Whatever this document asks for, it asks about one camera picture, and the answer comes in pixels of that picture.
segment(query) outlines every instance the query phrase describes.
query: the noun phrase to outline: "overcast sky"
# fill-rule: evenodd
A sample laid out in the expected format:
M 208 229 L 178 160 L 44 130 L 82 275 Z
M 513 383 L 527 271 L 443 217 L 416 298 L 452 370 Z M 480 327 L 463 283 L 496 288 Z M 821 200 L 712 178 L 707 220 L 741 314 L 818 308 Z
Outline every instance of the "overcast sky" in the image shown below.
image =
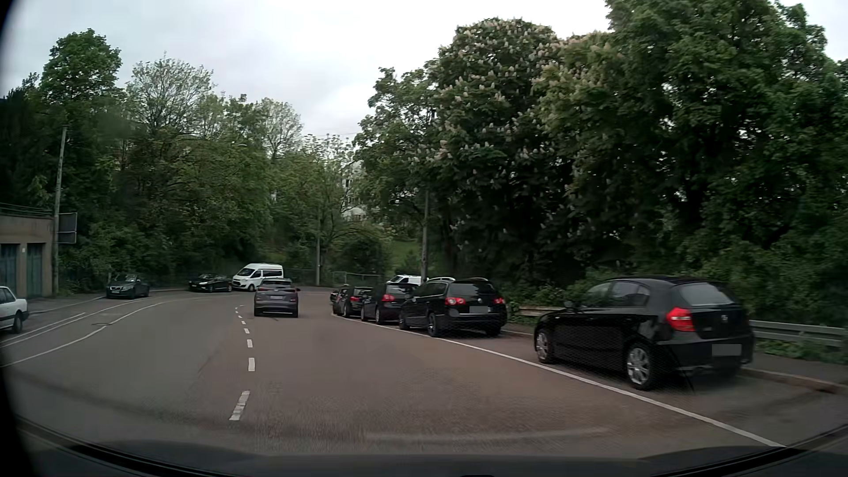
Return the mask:
M 848 57 L 848 0 L 803 3 L 827 30 L 828 54 Z M 368 113 L 377 68 L 421 66 L 457 25 L 520 17 L 569 36 L 606 30 L 606 13 L 603 0 L 19 0 L 3 28 L 0 87 L 41 73 L 57 39 L 90 27 L 120 48 L 121 85 L 133 64 L 167 52 L 214 70 L 219 91 L 288 101 L 306 132 L 348 136 Z

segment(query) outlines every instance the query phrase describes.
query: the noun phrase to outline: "blurred license plate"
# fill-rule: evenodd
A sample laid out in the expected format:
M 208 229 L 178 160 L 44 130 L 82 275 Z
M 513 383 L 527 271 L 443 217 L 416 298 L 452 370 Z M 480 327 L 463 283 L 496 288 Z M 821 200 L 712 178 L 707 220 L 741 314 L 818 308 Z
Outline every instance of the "blurred license plate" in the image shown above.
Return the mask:
M 712 346 L 712 355 L 713 356 L 741 356 L 742 355 L 742 345 L 713 345 Z

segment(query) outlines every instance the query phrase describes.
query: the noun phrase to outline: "metal railing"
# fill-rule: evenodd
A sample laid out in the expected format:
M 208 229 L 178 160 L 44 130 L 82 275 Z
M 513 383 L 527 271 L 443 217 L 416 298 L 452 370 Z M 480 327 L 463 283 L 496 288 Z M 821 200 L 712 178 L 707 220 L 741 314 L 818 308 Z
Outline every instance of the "metal railing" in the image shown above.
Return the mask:
M 522 317 L 541 317 L 545 313 L 561 309 L 561 306 L 522 305 L 519 306 L 517 314 Z M 757 338 L 766 340 L 809 341 L 834 348 L 843 348 L 845 342 L 848 341 L 848 330 L 832 326 L 763 322 L 760 320 L 750 320 L 750 326 Z

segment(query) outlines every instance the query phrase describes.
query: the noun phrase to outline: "road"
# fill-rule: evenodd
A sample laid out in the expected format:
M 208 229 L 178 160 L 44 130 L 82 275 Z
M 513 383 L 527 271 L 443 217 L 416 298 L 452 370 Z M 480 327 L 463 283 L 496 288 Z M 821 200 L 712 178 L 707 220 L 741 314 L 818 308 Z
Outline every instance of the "road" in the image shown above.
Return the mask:
M 621 376 L 539 365 L 524 335 L 433 339 L 333 316 L 320 289 L 301 292 L 298 318 L 254 317 L 252 299 L 167 292 L 35 315 L 24 334 L 0 334 L 14 409 L 126 450 L 166 441 L 259 455 L 646 457 L 791 445 L 848 422 L 845 396 L 787 384 L 640 392 Z

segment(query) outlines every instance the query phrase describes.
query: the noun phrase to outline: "white car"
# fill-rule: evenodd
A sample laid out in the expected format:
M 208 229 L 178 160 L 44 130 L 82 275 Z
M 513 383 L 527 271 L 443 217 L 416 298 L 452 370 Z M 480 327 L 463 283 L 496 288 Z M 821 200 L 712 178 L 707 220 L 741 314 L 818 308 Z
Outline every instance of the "white car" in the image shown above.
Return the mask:
M 12 333 L 20 333 L 28 316 L 26 300 L 15 298 L 12 290 L 0 286 L 0 329 L 11 328 Z

